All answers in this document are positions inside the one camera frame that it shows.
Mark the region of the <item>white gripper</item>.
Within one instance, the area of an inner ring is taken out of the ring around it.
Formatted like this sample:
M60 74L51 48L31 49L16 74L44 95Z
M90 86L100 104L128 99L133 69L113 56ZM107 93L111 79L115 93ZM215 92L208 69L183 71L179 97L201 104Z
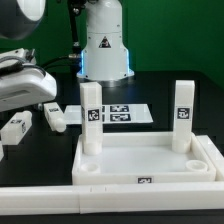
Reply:
M0 53L0 112L51 101L55 79L36 64L34 50Z

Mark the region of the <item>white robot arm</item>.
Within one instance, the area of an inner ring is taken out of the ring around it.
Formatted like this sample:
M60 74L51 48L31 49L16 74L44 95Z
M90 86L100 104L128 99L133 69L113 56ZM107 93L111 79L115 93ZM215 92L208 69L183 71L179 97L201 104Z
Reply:
M26 38L41 22L45 5L46 0L0 0L0 38ZM87 13L86 46L72 34L73 58L81 63L77 76L110 85L131 78L119 0L67 0L67 5L72 30L75 18ZM55 79L36 64L32 50L0 53L0 112L51 101L56 94Z

